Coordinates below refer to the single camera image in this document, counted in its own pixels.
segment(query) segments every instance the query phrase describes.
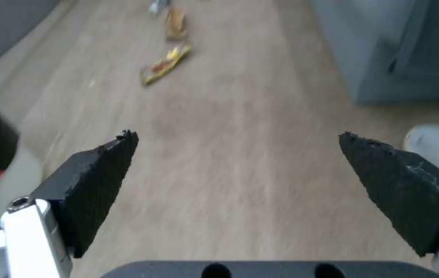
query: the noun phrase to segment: black gripper pad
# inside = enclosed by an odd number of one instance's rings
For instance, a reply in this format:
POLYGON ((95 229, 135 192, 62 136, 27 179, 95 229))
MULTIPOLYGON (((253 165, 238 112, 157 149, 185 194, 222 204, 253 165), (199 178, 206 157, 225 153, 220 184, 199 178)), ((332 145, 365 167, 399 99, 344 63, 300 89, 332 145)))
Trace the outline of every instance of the black gripper pad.
POLYGON ((439 248, 439 168, 418 154, 346 132, 339 145, 370 199, 419 256, 439 248))
POLYGON ((138 144, 135 132, 73 154, 33 193, 48 200, 67 247, 80 258, 91 245, 122 186, 138 144))

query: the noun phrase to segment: floor debris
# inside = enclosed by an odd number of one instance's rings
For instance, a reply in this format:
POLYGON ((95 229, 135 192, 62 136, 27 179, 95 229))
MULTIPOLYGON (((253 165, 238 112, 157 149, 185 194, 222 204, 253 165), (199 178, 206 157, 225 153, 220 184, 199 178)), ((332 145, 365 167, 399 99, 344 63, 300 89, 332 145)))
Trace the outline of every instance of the floor debris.
POLYGON ((167 39, 180 41, 187 37, 185 13, 181 9, 170 7, 165 26, 167 39))
POLYGON ((170 0, 154 0, 149 7, 149 12, 153 15, 158 15, 163 8, 169 6, 170 0))
POLYGON ((142 85, 149 85, 170 72, 190 51, 192 46, 185 42, 168 52, 165 58, 140 70, 142 85))

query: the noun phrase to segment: hole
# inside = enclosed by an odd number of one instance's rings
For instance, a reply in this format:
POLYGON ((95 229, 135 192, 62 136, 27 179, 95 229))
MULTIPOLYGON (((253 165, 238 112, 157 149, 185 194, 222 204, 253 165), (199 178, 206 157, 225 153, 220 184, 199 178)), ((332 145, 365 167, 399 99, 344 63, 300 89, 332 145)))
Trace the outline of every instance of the hole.
POLYGON ((27 197, 20 197, 17 200, 13 201, 12 205, 15 207, 22 206, 22 205, 27 204, 28 200, 29 200, 29 198, 27 198, 27 197))
POLYGON ((231 278, 231 272, 222 264, 210 264, 202 271, 202 278, 231 278))
POLYGON ((345 278, 343 272, 332 264, 320 264, 315 268, 316 278, 345 278))

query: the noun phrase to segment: black foam pad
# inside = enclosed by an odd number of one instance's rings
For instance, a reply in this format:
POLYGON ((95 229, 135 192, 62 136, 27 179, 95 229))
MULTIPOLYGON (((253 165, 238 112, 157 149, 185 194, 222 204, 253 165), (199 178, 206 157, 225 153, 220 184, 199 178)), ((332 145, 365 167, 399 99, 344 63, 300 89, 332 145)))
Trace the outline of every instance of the black foam pad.
POLYGON ((73 154, 33 193, 48 200, 64 244, 80 258, 91 245, 118 195, 138 144, 135 132, 73 154))
POLYGON ((418 255, 439 248, 439 168, 418 154, 346 132, 339 145, 370 199, 418 255))

